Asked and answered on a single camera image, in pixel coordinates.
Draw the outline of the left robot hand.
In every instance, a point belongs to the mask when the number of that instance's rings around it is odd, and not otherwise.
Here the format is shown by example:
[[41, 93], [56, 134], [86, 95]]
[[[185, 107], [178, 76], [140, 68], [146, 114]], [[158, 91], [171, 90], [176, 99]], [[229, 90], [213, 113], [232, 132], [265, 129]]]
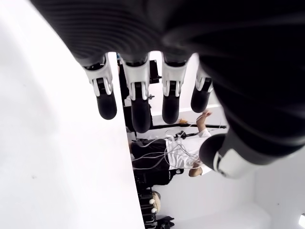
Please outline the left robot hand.
[[305, 3], [302, 0], [34, 0], [93, 86], [101, 117], [117, 107], [107, 54], [124, 67], [132, 123], [148, 131], [148, 54], [163, 59], [163, 120], [174, 123], [190, 56], [199, 56], [191, 108], [211, 90], [229, 130], [200, 159], [237, 178], [305, 145]]

